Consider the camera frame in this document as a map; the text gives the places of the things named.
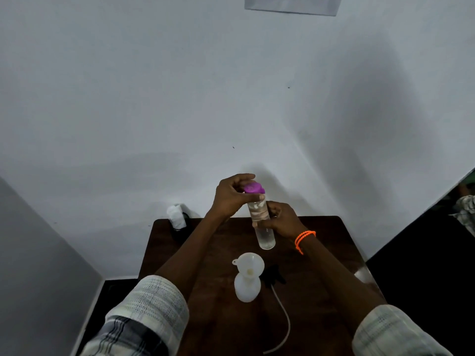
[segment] hand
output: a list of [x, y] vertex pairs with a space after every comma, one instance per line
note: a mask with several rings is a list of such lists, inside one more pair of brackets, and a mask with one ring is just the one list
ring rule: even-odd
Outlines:
[[267, 207], [275, 217], [272, 217], [270, 220], [253, 222], [253, 227], [273, 229], [292, 242], [298, 235], [308, 230], [300, 222], [294, 209], [288, 203], [267, 201]]
[[210, 213], [227, 219], [234, 215], [242, 205], [248, 202], [258, 202], [265, 199], [262, 194], [244, 194], [244, 186], [255, 182], [254, 174], [237, 174], [221, 180], [216, 188]]

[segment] forearm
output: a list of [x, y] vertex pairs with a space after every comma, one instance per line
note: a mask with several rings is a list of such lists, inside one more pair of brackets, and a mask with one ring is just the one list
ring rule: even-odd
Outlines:
[[190, 297], [211, 236], [222, 222], [222, 217], [208, 212], [180, 249], [155, 273], [172, 282], [186, 300]]
[[312, 261], [336, 309], [353, 335], [363, 319], [375, 307], [386, 302], [349, 272], [312, 235], [303, 239], [300, 247]]

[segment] left hand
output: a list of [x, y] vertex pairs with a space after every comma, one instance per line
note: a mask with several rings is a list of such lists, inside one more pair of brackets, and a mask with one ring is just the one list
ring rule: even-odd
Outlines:
[[221, 180], [216, 188], [213, 205], [210, 213], [223, 219], [234, 215], [242, 205], [248, 202], [258, 202], [265, 199], [262, 194], [245, 194], [244, 186], [255, 178], [254, 174], [237, 174]]

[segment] white wall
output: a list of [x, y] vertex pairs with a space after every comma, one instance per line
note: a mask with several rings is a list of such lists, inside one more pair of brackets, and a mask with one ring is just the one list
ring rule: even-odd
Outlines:
[[[475, 166], [475, 0], [1, 0], [0, 175], [105, 277], [256, 172], [366, 257]], [[242, 209], [238, 215], [247, 215]]]
[[100, 275], [0, 178], [1, 354], [69, 355]]

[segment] white paper on wall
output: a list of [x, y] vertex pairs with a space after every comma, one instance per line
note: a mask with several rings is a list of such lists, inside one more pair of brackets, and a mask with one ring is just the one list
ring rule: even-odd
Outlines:
[[247, 10], [336, 16], [341, 0], [244, 0]]

